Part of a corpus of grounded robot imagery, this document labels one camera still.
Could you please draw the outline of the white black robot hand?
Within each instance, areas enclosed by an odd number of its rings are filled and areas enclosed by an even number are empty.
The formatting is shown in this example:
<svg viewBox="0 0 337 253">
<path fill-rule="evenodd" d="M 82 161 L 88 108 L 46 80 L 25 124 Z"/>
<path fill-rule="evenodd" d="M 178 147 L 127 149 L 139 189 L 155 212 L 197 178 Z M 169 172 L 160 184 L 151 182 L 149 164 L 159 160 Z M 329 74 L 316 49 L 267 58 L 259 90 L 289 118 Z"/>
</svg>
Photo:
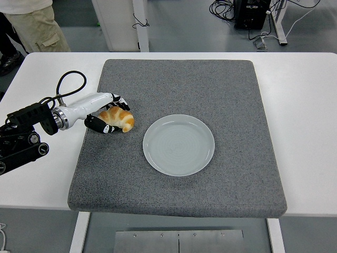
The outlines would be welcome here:
<svg viewBox="0 0 337 253">
<path fill-rule="evenodd" d="M 84 120 L 87 128 L 98 133 L 118 130 L 126 133 L 135 123 L 126 101 L 113 93 L 91 93 L 68 106 L 58 106 L 53 115 L 61 130 L 71 128 L 77 120 Z"/>
</svg>

